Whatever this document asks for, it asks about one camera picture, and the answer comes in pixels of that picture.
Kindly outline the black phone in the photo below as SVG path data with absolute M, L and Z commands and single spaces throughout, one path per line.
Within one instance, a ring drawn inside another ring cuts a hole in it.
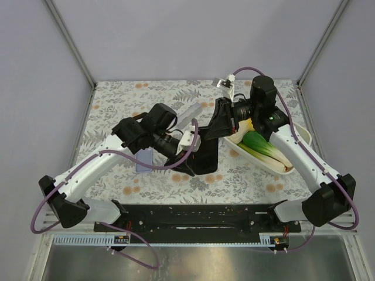
M 206 139 L 208 127 L 199 128 L 200 146 L 199 149 L 191 154 L 192 170 L 195 175 L 204 175 L 214 173 L 218 167 L 219 139 Z

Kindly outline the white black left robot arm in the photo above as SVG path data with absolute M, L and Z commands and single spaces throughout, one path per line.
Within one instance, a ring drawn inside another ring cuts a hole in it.
M 116 222 L 125 212 L 116 201 L 99 201 L 86 198 L 86 191 L 124 158 L 143 167 L 156 170 L 157 166 L 137 160 L 135 154 L 154 148 L 170 160 L 165 170 L 183 164 L 199 141 L 199 126 L 192 119 L 192 128 L 181 139 L 168 135 L 168 128 L 176 121 L 176 112 L 162 103 L 149 112 L 120 120 L 111 133 L 91 154 L 68 171 L 56 177 L 43 176 L 39 186 L 63 228 L 71 228 L 82 221 Z

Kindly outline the lilac phone case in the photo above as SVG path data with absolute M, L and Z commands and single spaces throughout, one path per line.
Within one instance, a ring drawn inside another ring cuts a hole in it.
M 147 149 L 141 149 L 136 154 L 136 160 L 142 163 L 145 163 L 149 166 L 153 165 L 153 149 L 147 148 Z M 135 172 L 136 173 L 150 173 L 152 172 L 152 169 L 150 167 L 145 167 L 140 165 L 139 163 L 135 166 Z

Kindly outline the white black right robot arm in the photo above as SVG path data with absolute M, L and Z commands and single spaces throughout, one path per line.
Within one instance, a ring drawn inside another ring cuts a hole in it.
M 359 213 L 353 202 L 355 179 L 350 174 L 340 175 L 297 136 L 289 111 L 282 111 L 276 105 L 279 92 L 274 80 L 264 75 L 254 77 L 249 98 L 237 102 L 233 100 L 234 81 L 233 74 L 213 80 L 212 85 L 222 90 L 223 97 L 216 100 L 204 139 L 230 136 L 238 131 L 241 121 L 250 119 L 254 129 L 291 162 L 311 192 L 307 199 L 276 204 L 276 217 L 282 222 L 308 221 L 316 227 L 334 226 L 333 219 L 352 210 L 351 229 L 356 228 Z

